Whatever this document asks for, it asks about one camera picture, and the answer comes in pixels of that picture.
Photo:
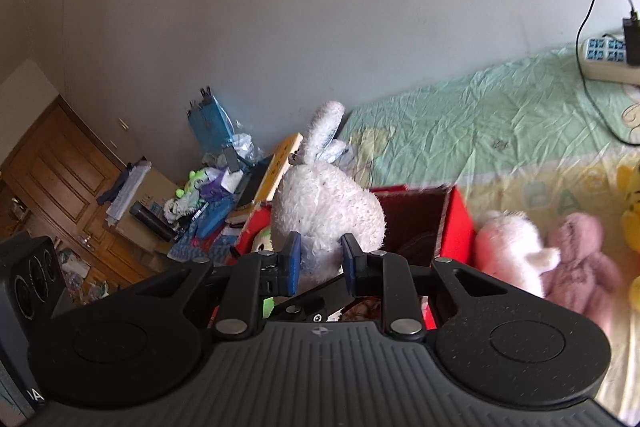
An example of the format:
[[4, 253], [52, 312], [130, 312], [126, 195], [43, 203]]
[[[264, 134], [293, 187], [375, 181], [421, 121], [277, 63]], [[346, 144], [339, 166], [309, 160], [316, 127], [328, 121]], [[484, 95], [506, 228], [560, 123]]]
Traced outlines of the pink plush toy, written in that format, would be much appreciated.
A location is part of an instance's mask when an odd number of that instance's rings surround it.
[[500, 281], [544, 297], [542, 274], [561, 260], [559, 248], [546, 247], [524, 212], [488, 210], [475, 220], [475, 265]]

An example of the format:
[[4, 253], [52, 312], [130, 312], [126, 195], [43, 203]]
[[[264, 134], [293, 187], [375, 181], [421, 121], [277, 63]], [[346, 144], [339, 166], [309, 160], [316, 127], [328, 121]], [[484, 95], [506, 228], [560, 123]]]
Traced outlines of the black power adapter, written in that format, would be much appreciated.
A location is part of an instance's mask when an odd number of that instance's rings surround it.
[[626, 62], [629, 66], [640, 66], [640, 20], [636, 11], [623, 19]]

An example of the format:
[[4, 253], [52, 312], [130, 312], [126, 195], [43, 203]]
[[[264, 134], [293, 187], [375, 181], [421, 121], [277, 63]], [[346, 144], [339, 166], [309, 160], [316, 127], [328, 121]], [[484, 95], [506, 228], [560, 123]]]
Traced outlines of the white plush rabbit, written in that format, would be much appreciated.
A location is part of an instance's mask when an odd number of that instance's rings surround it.
[[386, 222], [378, 198], [334, 164], [346, 144], [334, 138], [345, 107], [322, 104], [311, 118], [272, 200], [271, 239], [277, 251], [288, 234], [302, 238], [299, 289], [307, 289], [341, 272], [341, 237], [352, 234], [361, 249], [378, 251]]

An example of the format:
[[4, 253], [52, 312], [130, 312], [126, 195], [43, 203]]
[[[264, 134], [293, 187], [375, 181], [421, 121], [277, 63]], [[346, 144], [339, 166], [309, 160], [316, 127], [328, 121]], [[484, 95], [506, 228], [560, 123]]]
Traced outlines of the pastel cartoon bed sheet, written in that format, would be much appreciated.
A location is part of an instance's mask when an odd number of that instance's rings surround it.
[[355, 109], [341, 139], [367, 186], [454, 184], [472, 215], [521, 211], [547, 232], [575, 211], [596, 216], [625, 284], [620, 166], [639, 160], [639, 91], [584, 81], [572, 48], [502, 64]]

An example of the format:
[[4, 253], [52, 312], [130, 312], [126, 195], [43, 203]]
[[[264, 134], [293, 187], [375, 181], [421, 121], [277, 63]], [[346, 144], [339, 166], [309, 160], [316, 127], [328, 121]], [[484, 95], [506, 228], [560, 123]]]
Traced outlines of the yellow tiger plush toy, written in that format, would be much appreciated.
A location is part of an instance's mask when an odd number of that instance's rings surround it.
[[639, 165], [618, 167], [616, 181], [625, 205], [625, 210], [620, 218], [623, 236], [629, 248], [639, 254]]

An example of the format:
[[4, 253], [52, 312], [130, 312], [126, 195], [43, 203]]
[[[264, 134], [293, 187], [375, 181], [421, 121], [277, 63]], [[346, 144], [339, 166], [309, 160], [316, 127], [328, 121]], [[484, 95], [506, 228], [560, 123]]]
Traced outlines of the white power strip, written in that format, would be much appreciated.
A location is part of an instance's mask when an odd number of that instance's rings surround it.
[[639, 67], [626, 62], [626, 46], [622, 36], [592, 37], [579, 45], [582, 75], [589, 80], [614, 83], [640, 83]]

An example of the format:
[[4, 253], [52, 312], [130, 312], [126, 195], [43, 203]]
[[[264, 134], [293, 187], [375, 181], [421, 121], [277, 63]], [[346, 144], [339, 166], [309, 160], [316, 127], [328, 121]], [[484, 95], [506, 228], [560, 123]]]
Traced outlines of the green bean plush toy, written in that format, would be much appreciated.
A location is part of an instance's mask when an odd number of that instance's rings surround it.
[[[265, 227], [256, 234], [252, 244], [252, 249], [250, 251], [252, 253], [258, 253], [258, 251], [272, 251], [270, 227]], [[273, 297], [266, 298], [262, 302], [262, 317], [264, 319], [269, 317], [273, 308], [274, 308], [274, 298]]]

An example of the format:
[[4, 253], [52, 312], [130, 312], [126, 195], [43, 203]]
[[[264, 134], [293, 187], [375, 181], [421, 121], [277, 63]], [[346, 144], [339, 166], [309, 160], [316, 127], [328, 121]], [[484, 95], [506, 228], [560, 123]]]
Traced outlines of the wooden door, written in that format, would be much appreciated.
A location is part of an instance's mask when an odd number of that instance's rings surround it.
[[106, 207], [98, 204], [124, 164], [62, 98], [30, 126], [2, 169], [52, 239], [88, 263], [90, 282], [118, 291], [152, 277], [145, 252], [107, 228]]

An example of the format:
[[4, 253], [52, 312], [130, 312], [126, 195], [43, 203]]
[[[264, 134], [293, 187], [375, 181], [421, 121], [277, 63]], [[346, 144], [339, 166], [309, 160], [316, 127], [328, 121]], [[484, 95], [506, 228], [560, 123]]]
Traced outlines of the blue plastic bag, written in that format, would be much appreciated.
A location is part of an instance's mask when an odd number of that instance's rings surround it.
[[232, 145], [231, 119], [209, 87], [200, 90], [201, 98], [191, 101], [188, 121], [203, 154], [221, 153]]

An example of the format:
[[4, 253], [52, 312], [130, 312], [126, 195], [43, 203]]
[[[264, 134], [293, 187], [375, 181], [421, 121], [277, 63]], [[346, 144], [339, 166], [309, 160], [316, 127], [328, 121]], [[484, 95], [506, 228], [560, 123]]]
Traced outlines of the mauve plush toy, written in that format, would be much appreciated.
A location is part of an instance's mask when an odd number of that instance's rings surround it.
[[574, 212], [564, 217], [547, 237], [558, 248], [560, 263], [541, 275], [544, 298], [588, 317], [605, 335], [612, 333], [615, 294], [622, 277], [603, 251], [604, 228], [598, 218]]

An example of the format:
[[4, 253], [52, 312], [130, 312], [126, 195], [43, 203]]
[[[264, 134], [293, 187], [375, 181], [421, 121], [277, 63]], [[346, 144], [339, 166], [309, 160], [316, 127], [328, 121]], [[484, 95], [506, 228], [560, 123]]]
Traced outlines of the yellow book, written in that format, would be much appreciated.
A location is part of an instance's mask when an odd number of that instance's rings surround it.
[[302, 141], [303, 135], [296, 132], [287, 136], [274, 150], [254, 197], [255, 204], [272, 201], [284, 174], [291, 167], [290, 158], [297, 152]]

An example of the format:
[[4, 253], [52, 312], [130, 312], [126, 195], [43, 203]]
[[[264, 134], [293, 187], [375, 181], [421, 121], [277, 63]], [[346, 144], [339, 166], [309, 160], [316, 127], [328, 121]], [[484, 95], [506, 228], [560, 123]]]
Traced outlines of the red cardboard box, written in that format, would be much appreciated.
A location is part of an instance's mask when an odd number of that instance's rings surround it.
[[[419, 190], [392, 185], [377, 187], [373, 193], [385, 213], [386, 251], [405, 257], [410, 265], [424, 267], [437, 257], [470, 262], [474, 227], [457, 187], [443, 185]], [[292, 317], [308, 322], [378, 317], [378, 300], [350, 297], [344, 281], [314, 288], [300, 307]]]

